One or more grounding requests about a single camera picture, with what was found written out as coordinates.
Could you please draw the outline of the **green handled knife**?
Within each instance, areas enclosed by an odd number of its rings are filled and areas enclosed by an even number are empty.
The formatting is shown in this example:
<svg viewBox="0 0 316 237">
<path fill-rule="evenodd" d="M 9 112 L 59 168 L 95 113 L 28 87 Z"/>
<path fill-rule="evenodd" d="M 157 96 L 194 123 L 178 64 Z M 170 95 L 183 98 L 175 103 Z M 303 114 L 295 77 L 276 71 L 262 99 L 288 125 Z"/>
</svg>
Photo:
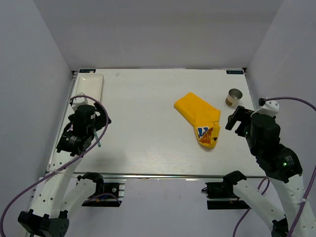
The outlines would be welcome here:
<svg viewBox="0 0 316 237">
<path fill-rule="evenodd" d="M 99 141 L 99 137 L 98 137 L 98 135 L 97 135 L 96 130 L 93 131 L 93 134 L 94 134 L 95 140 L 98 141 L 97 146 L 100 148 L 100 147 L 101 147 L 101 143 L 100 143 L 100 141 Z"/>
</svg>

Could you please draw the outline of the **metal cup with paper sleeve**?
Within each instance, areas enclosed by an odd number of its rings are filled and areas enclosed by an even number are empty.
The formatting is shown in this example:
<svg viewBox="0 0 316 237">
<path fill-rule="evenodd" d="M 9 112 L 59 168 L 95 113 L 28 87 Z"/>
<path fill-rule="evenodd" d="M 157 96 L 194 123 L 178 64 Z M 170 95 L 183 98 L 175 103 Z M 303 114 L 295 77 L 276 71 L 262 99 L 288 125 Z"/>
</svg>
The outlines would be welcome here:
<svg viewBox="0 0 316 237">
<path fill-rule="evenodd" d="M 228 92 L 225 103 L 229 107 L 236 107 L 242 97 L 243 93 L 239 89 L 232 88 Z"/>
</svg>

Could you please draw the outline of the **white rectangular plate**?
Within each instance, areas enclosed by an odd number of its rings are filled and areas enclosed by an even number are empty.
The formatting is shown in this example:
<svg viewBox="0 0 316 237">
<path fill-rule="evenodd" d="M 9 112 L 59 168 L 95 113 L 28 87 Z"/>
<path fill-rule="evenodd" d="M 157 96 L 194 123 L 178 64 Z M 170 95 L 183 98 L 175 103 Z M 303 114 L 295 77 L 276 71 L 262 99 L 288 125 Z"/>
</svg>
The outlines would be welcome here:
<svg viewBox="0 0 316 237">
<path fill-rule="evenodd" d="M 80 76 L 76 95 L 83 93 L 84 95 L 92 97 L 100 102 L 102 98 L 103 82 L 103 75 L 88 74 Z"/>
</svg>

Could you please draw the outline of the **yellow Pikachu placemat cloth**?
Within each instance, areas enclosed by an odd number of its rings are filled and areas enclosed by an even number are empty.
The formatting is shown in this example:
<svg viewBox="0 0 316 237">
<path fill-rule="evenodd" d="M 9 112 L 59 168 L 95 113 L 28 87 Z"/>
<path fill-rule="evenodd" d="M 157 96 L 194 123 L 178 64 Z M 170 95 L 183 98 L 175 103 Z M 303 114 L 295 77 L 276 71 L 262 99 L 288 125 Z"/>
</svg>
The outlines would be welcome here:
<svg viewBox="0 0 316 237">
<path fill-rule="evenodd" d="M 202 146 L 215 148 L 220 132 L 220 110 L 192 92 L 177 100 L 174 108 L 193 126 Z"/>
</svg>

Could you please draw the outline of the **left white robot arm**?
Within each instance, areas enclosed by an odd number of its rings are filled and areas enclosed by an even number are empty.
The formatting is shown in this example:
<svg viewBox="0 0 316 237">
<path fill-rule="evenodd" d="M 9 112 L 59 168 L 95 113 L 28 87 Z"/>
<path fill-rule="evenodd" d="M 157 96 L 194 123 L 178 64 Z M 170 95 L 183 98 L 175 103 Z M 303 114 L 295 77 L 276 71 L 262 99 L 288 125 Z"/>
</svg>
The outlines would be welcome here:
<svg viewBox="0 0 316 237">
<path fill-rule="evenodd" d="M 18 216 L 21 226 L 34 236 L 63 237 L 70 216 L 88 198 L 99 197 L 104 192 L 102 176 L 87 172 L 78 178 L 77 186 L 65 194 L 83 154 L 93 146 L 95 133 L 105 131 L 111 120 L 100 103 L 81 104 L 68 119 L 56 152 L 69 155 L 55 160 L 38 198 L 28 211 L 22 211 Z"/>
</svg>

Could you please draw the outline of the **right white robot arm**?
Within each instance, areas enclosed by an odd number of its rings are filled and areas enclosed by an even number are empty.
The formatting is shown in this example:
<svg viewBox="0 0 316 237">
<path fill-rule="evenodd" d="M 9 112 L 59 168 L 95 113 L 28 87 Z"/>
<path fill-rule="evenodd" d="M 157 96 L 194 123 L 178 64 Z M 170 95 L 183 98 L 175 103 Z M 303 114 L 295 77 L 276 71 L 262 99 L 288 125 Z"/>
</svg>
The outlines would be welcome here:
<svg viewBox="0 0 316 237">
<path fill-rule="evenodd" d="M 282 209 L 251 186 L 240 171 L 224 176 L 223 192 L 229 197 L 241 198 L 264 221 L 273 237 L 314 237 L 316 217 L 308 201 L 311 188 L 304 187 L 298 156 L 280 143 L 276 113 L 238 106 L 228 117 L 225 129 L 231 130 L 240 122 L 235 133 L 246 139 L 250 153 L 277 192 Z"/>
</svg>

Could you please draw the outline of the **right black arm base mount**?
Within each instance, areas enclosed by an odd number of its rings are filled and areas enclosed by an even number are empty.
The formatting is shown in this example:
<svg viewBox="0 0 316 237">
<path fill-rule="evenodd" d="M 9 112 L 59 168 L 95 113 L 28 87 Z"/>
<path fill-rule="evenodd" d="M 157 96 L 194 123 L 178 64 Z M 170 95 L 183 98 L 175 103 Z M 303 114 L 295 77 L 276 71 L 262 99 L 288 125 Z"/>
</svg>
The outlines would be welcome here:
<svg viewBox="0 0 316 237">
<path fill-rule="evenodd" d="M 232 190 L 224 185 L 224 182 L 208 182 L 201 190 L 206 194 L 208 210 L 241 210 L 249 206 L 241 200 Z"/>
</svg>

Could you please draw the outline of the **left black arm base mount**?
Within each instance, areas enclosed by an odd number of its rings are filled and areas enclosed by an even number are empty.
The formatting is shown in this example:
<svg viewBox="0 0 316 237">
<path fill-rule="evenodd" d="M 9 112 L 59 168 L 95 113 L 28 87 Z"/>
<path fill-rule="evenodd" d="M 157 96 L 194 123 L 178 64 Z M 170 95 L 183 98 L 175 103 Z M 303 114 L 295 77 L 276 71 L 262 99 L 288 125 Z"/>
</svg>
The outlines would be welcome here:
<svg viewBox="0 0 316 237">
<path fill-rule="evenodd" d="M 103 193 L 97 198 L 90 196 L 83 204 L 83 207 L 120 207 L 125 190 L 124 179 L 104 179 Z"/>
</svg>

